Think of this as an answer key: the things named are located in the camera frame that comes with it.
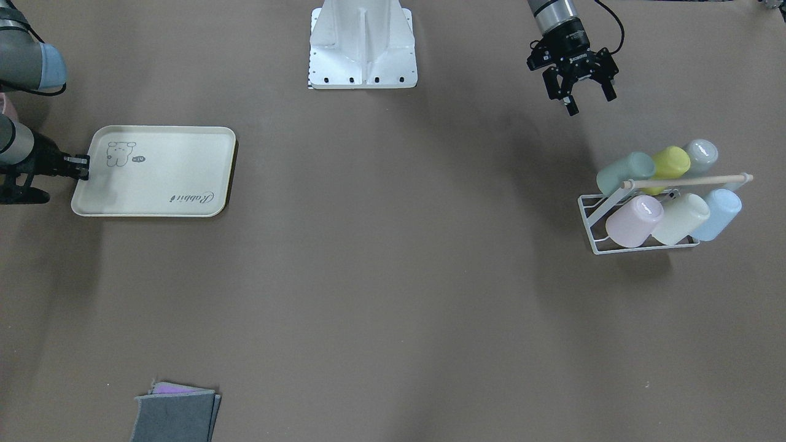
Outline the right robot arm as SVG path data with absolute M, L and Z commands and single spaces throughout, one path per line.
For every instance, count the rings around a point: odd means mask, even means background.
M 12 1 L 1 2 L 2 140 L 1 202 L 3 205 L 45 204 L 50 194 L 33 184 L 37 177 L 87 181 L 90 156 L 67 153 L 39 131 L 44 98 L 66 92 L 64 56 L 46 42 Z

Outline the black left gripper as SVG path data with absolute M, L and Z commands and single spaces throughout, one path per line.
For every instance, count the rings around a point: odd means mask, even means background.
M 607 101 L 617 98 L 614 77 L 620 72 L 613 58 L 614 52 L 603 47 L 591 49 L 583 23 L 578 18 L 556 25 L 539 41 L 531 44 L 527 66 L 535 71 L 545 70 L 545 87 L 548 98 L 560 101 L 573 117 L 579 113 L 572 96 L 573 86 L 583 79 L 592 79 L 601 85 Z

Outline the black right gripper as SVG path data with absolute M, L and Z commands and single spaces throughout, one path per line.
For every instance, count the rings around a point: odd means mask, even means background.
M 31 186 L 34 176 L 88 180 L 89 167 L 89 155 L 64 153 L 53 140 L 37 132 L 16 132 L 2 150 L 1 204 L 45 204 L 50 194 Z

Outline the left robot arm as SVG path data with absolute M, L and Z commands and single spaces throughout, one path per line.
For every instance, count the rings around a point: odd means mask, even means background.
M 541 37 L 531 42 L 527 66 L 531 72 L 543 69 L 548 98 L 562 103 L 572 117 L 579 108 L 572 94 L 576 83 L 592 79 L 601 85 L 608 101 L 617 98 L 614 78 L 620 70 L 614 61 L 616 50 L 591 49 L 586 28 L 572 1 L 528 2 Z

